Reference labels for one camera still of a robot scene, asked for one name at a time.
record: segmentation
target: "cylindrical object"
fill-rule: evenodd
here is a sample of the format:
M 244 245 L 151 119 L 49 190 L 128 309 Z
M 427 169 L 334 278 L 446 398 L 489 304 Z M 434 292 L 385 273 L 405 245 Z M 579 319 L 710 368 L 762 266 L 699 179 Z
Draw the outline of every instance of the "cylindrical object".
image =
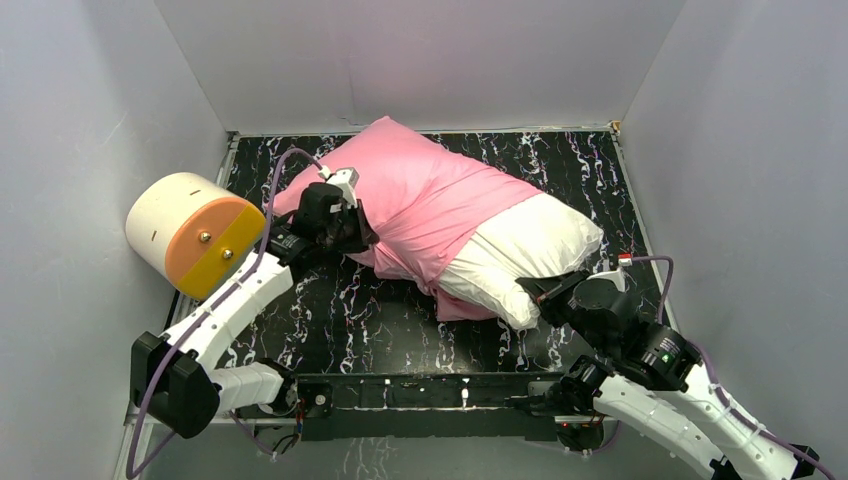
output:
M 262 233 L 253 204 L 193 173 L 150 186 L 127 216 L 130 246 L 179 291 L 203 300 Z

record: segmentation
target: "cable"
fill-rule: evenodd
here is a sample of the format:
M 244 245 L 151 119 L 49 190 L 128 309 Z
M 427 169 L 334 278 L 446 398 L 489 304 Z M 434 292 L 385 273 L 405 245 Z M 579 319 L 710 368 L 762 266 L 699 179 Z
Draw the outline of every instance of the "cable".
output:
M 616 442 L 618 442 L 618 437 L 621 435 L 621 421 L 618 420 L 615 422 L 615 431 L 612 432 L 612 438 L 610 441 L 598 447 L 597 450 L 592 450 L 591 455 L 597 455 L 599 453 L 604 453 L 605 451 L 611 449 Z
M 153 452 L 150 455 L 148 455 L 147 458 L 145 458 L 141 462 L 141 464 L 138 467 L 134 466 L 135 465 L 135 457 L 136 457 L 136 454 L 138 453 L 138 443 L 139 443 L 139 440 L 141 439 L 141 427 L 142 427 L 142 425 L 144 425 L 144 418 L 147 416 L 147 411 L 150 408 L 150 400 L 153 398 L 153 392 L 156 390 L 156 386 L 159 384 L 159 381 L 162 379 L 162 375 L 165 373 L 165 369 L 167 368 L 168 364 L 171 362 L 171 359 L 174 358 L 174 356 L 179 351 L 180 347 L 186 342 L 186 340 L 188 340 L 188 338 L 191 336 L 191 334 L 193 334 L 195 332 L 195 330 L 200 328 L 200 325 L 203 323 L 203 321 L 206 320 L 207 317 L 209 317 L 209 313 L 212 310 L 215 310 L 216 308 L 218 308 L 221 305 L 221 303 L 224 302 L 224 300 L 229 298 L 229 296 L 232 295 L 233 292 L 235 292 L 237 289 L 240 288 L 240 284 L 247 281 L 247 279 L 250 278 L 250 276 L 253 275 L 256 272 L 256 270 L 259 268 L 259 264 L 262 261 L 262 257 L 265 254 L 265 249 L 268 246 L 268 238 L 269 238 L 270 232 L 271 232 L 271 223 L 272 223 L 272 220 L 274 218 L 274 212 L 273 212 L 273 208 L 271 207 L 271 205 L 273 205 L 274 196 L 277 193 L 277 183 L 280 181 L 280 173 L 282 172 L 282 167 L 283 167 L 283 164 L 285 163 L 285 161 L 289 157 L 294 155 L 295 153 L 299 153 L 301 155 L 306 156 L 306 158 L 308 158 L 310 160 L 310 162 L 313 163 L 314 165 L 316 165 L 319 169 L 324 168 L 317 160 L 315 160 L 312 157 L 312 155 L 310 155 L 309 153 L 307 153 L 306 151 L 304 151 L 300 148 L 290 148 L 289 150 L 286 150 L 282 155 L 280 155 L 280 157 L 277 159 L 277 165 L 274 167 L 273 180 L 271 181 L 270 203 L 269 203 L 267 210 L 265 212 L 265 227 L 262 230 L 262 240 L 259 243 L 259 252 L 258 252 L 258 255 L 256 256 L 256 260 L 247 269 L 247 271 L 241 277 L 239 277 L 238 283 L 232 283 L 230 285 L 230 287 L 227 288 L 220 297 L 218 297 L 214 302 L 212 302 L 212 304 L 210 305 L 210 308 L 208 310 L 205 310 L 203 313 L 201 313 L 197 317 L 197 319 L 188 327 L 188 329 L 186 329 L 186 331 L 183 332 L 182 335 L 180 335 L 180 337 L 171 346 L 171 348 L 168 350 L 168 352 L 165 353 L 165 356 L 162 358 L 162 361 L 159 362 L 159 365 L 156 367 L 156 370 L 153 372 L 153 376 L 150 378 L 150 383 L 147 385 L 147 389 L 144 391 L 144 397 L 142 398 L 141 405 L 138 408 L 138 418 L 136 419 L 135 426 L 133 427 L 133 434 L 132 434 L 132 438 L 130 440 L 129 453 L 127 454 L 127 470 L 126 470 L 127 478 L 134 479 L 137 476 L 139 476 L 141 474 L 141 472 L 144 471 L 145 468 L 147 468 L 147 466 L 150 464 L 150 462 L 154 458 L 156 458 L 156 456 L 159 454 L 159 452 L 162 451 L 162 448 L 165 446 L 165 444 L 167 444 L 176 435 L 175 432 L 170 432 L 162 440 L 162 442 L 153 449 Z M 266 451 L 266 452 L 270 452 L 268 447 L 265 446 L 264 444 L 262 444 L 261 441 L 256 439 L 253 436 L 253 434 L 250 433 L 247 426 L 244 425 L 244 423 L 242 423 L 238 419 L 238 417 L 235 416 L 235 414 L 233 414 L 232 412 L 229 412 L 229 414 L 230 414 L 230 417 L 239 426 L 241 426 L 243 430 L 247 430 L 249 437 L 251 439 L 253 439 L 254 443 L 256 443 L 256 445 L 261 450 Z
M 292 148 L 292 149 L 286 150 L 286 152 L 290 152 L 292 150 L 296 150 L 296 149 Z M 311 163 L 312 165 L 315 165 L 315 168 L 318 169 L 318 176 L 321 177 L 324 181 L 329 180 L 330 177 L 333 175 L 333 172 L 331 172 L 329 168 L 321 165 L 321 162 L 319 162 L 312 155 L 309 155 L 308 153 L 306 153 L 306 155 L 307 155 L 307 158 L 309 159 L 309 163 Z M 273 205 L 273 202 L 274 202 L 274 196 L 273 195 L 271 196 L 270 201 L 272 202 L 271 204 Z
M 707 370 L 707 377 L 709 377 L 710 382 L 713 383 L 713 384 L 719 385 L 718 374 L 716 373 L 715 366 L 713 365 L 713 362 L 710 360 L 709 355 L 707 355 L 707 351 L 704 350 L 700 345 L 696 344 L 695 342 L 693 342 L 691 340 L 689 341 L 689 343 L 691 343 L 692 346 L 695 347 L 695 349 L 698 350 L 698 352 L 701 353 L 701 358 L 704 360 L 704 367 Z M 751 420 L 746 418 L 745 415 L 742 415 L 739 412 L 739 410 L 736 410 L 735 408 L 732 408 L 730 406 L 730 399 L 727 398 L 727 395 L 724 393 L 724 389 L 721 386 L 717 387 L 715 389 L 715 392 L 716 392 L 716 396 L 718 397 L 719 401 L 721 401 L 721 404 L 724 405 L 724 408 L 730 409 L 730 414 L 733 415 L 733 418 L 742 422 L 742 424 L 744 424 L 746 427 L 750 428 L 752 431 L 757 431 L 757 425 L 754 422 L 752 422 Z M 762 436 L 763 438 L 771 441 L 772 443 L 780 445 L 781 447 L 785 448 L 786 450 L 789 450 L 790 452 L 792 452 L 797 457 L 802 458 L 803 460 L 808 462 L 810 465 L 817 468 L 829 480 L 836 480 L 836 477 L 833 475 L 833 473 L 830 470 L 828 470 L 824 465 L 822 465 L 818 460 L 807 455 L 806 453 L 802 452 L 801 450 L 798 450 L 797 448 L 793 447 L 789 442 L 787 442 L 787 441 L 785 441 L 781 438 L 778 438 L 773 433 L 771 433 L 767 430 L 760 430 L 759 433 L 760 433 L 760 436 Z
M 279 440 L 277 441 L 277 443 L 275 443 L 275 444 L 274 444 L 274 451 L 276 452 L 276 451 L 277 451 L 277 449 L 278 449 L 278 448 L 280 448 L 280 445 L 282 445 L 282 444 L 283 444 L 283 442 L 285 442 L 286 440 L 290 440 L 290 439 L 292 439 L 292 438 L 295 438 L 296 436 L 297 436 L 297 434 L 292 433 L 291 435 L 286 435 L 285 437 L 283 437 L 283 438 L 279 439 Z
M 660 298 L 660 306 L 659 306 L 659 308 L 657 308 L 657 322 L 659 322 L 661 325 L 665 325 L 665 322 L 662 321 L 662 318 L 663 318 L 662 312 L 663 312 L 663 306 L 665 305 L 666 297 L 668 296 L 668 288 L 671 285 L 671 275 L 674 273 L 674 260 L 672 260 L 672 258 L 667 256 L 667 255 L 651 255 L 651 256 L 646 256 L 646 257 L 633 257 L 631 259 L 631 261 L 633 261 L 633 262 L 650 262 L 650 261 L 666 261 L 666 262 L 668 262 L 668 275 L 666 275 L 666 278 L 665 278 L 665 285 L 663 286 L 663 292 L 662 292 L 662 296 Z M 689 340 L 689 343 L 692 344 L 692 346 L 695 347 L 695 349 L 698 350 L 698 352 L 701 354 L 701 358 L 704 360 L 704 368 L 706 368 L 706 370 L 707 370 L 707 377 L 710 379 L 710 383 L 713 383 L 715 385 L 720 385 L 719 381 L 718 381 L 718 373 L 716 372 L 715 366 L 713 365 L 713 362 L 710 360 L 709 355 L 707 355 L 707 351 L 704 350 L 703 347 L 701 347 L 700 345 L 698 345 L 697 343 L 695 343 L 691 340 Z M 715 392 L 716 392 L 716 396 L 718 397 L 719 401 L 724 406 L 724 408 L 730 409 L 730 414 L 733 415 L 733 418 L 742 422 L 742 424 L 745 425 L 746 427 L 750 428 L 751 431 L 757 431 L 757 425 L 754 422 L 752 422 L 751 420 L 746 418 L 744 415 L 742 415 L 739 412 L 739 410 L 736 410 L 735 408 L 731 407 L 730 399 L 727 398 L 727 395 L 725 394 L 724 389 L 721 386 L 716 388 Z M 822 465 L 818 460 L 807 455 L 806 453 L 802 452 L 801 450 L 798 450 L 797 448 L 793 447 L 789 442 L 787 442 L 787 441 L 785 441 L 781 438 L 778 438 L 773 433 L 771 433 L 767 430 L 759 430 L 759 434 L 760 434 L 760 436 L 762 436 L 766 440 L 769 440 L 770 442 L 785 448 L 786 450 L 792 452 L 797 457 L 808 462 L 810 465 L 812 465 L 813 467 L 817 468 L 820 472 L 822 472 L 824 474 L 824 476 L 827 477 L 829 480 L 836 480 L 836 477 L 833 475 L 833 473 L 830 470 L 828 470 L 824 465 Z
M 668 255 L 648 255 L 645 257 L 633 257 L 630 259 L 631 262 L 657 262 L 657 261 L 665 261 L 668 262 L 668 273 L 665 276 L 665 283 L 663 284 L 663 291 L 660 295 L 660 305 L 657 307 L 657 323 L 660 325 L 668 325 L 665 323 L 665 318 L 663 317 L 663 312 L 665 311 L 665 301 L 668 298 L 668 289 L 671 287 L 671 276 L 674 275 L 674 260 Z
M 280 451 L 280 455 L 285 455 L 285 453 L 288 452 L 290 448 L 294 448 L 294 446 L 297 445 L 297 442 L 299 440 L 300 440 L 300 437 L 295 435 L 295 437 L 292 438 L 291 440 L 289 440 L 289 443 L 287 443 L 286 446 L 283 447 L 283 449 Z

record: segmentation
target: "white wall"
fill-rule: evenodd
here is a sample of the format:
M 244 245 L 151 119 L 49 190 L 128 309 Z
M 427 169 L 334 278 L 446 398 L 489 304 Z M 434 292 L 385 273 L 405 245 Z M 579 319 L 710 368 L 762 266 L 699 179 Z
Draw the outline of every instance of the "white wall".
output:
M 620 120 L 684 0 L 156 0 L 228 130 Z
M 775 433 L 845 456 L 848 4 L 689 0 L 623 124 L 683 333 Z
M 111 478 L 130 345 L 173 294 L 125 216 L 225 138 L 152 0 L 0 3 L 3 478 Z

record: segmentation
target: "black marble surface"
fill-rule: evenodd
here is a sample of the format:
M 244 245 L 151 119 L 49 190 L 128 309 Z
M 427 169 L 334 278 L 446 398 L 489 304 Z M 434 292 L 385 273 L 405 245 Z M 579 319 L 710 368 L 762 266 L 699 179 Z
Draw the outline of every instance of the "black marble surface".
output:
M 244 138 L 228 188 L 256 205 L 269 200 L 272 159 L 291 147 L 316 157 L 349 136 Z M 430 135 L 454 152 L 525 179 L 603 228 L 595 269 L 607 255 L 645 254 L 633 204 L 609 132 Z M 306 167 L 295 156 L 279 188 Z M 659 291 L 648 266 L 628 270 L 640 313 L 656 315 Z M 435 374 L 568 368 L 588 346 L 567 327 L 541 323 L 515 332 L 504 321 L 439 323 L 434 301 L 411 282 L 380 280 L 341 256 L 318 266 L 270 304 L 234 342 L 220 366 L 270 357 L 299 373 Z

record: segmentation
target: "pink pillowcase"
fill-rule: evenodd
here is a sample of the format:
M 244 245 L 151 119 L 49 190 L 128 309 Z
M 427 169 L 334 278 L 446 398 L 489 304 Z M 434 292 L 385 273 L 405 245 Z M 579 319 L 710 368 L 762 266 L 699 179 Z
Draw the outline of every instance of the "pink pillowcase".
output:
M 332 171 L 353 167 L 356 194 L 380 242 L 350 255 L 379 278 L 408 279 L 437 299 L 439 320 L 483 319 L 494 313 L 441 290 L 439 276 L 489 218 L 541 193 L 523 180 L 451 153 L 389 117 L 371 124 L 320 159 Z M 274 198 L 274 212 L 297 208 L 300 194 L 321 181 L 301 172 Z

